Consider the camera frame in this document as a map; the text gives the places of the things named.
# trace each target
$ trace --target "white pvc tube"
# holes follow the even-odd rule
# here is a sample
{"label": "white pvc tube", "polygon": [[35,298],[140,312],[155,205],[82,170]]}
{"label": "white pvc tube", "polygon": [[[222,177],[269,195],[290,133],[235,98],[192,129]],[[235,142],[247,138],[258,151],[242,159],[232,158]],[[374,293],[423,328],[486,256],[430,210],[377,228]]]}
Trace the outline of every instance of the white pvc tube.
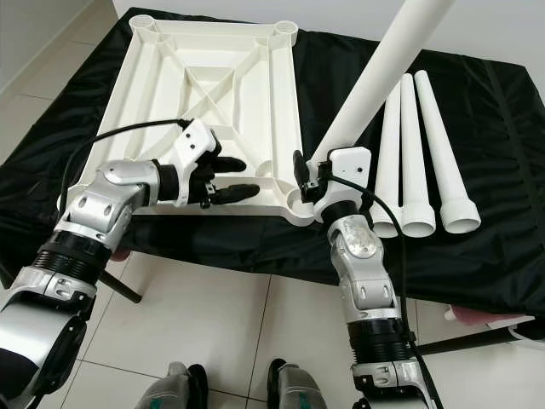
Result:
{"label": "white pvc tube", "polygon": [[449,233],[472,232],[480,226],[479,212],[464,187],[427,73],[417,72],[415,82],[426,126],[427,144],[443,203],[441,205],[443,226]]}
{"label": "white pvc tube", "polygon": [[308,161],[311,171],[317,172],[318,164],[327,159],[330,150],[351,147],[356,142],[453,1],[404,2]]}
{"label": "white pvc tube", "polygon": [[426,170],[418,126],[412,75],[401,78],[401,162],[403,173],[403,221],[410,237],[426,237],[435,231],[435,214],[428,203]]}
{"label": "white pvc tube", "polygon": [[[401,223],[399,208],[399,122],[401,112],[401,85],[397,83],[386,99],[382,123],[381,150],[376,168],[375,194],[384,200]],[[373,230],[378,237],[397,236],[392,219],[377,203],[370,210]]]}

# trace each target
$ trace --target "black tablecloth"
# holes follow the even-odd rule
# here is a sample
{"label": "black tablecloth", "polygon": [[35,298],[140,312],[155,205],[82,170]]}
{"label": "black tablecloth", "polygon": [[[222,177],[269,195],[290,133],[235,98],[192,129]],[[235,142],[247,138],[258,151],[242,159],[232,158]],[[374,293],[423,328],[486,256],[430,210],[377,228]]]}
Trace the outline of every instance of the black tablecloth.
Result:
{"label": "black tablecloth", "polygon": [[[67,157],[81,140],[96,134],[132,36],[128,20],[136,14],[213,20],[131,9],[0,167],[4,285],[32,262],[55,224],[55,201]],[[307,158],[375,47],[375,42],[358,38],[299,32],[293,55]],[[461,55],[423,51],[410,72],[419,69],[429,73],[482,226],[468,234],[445,233],[424,143],[438,230],[425,239],[409,239],[410,295],[490,312],[545,314],[545,109],[536,88],[522,66]],[[379,112],[359,141],[373,152],[373,169],[381,125]],[[74,181],[87,154],[81,157]],[[399,243],[384,242],[395,283]],[[296,228],[279,217],[136,216],[123,246],[251,273],[337,282],[323,229],[317,224]]]}

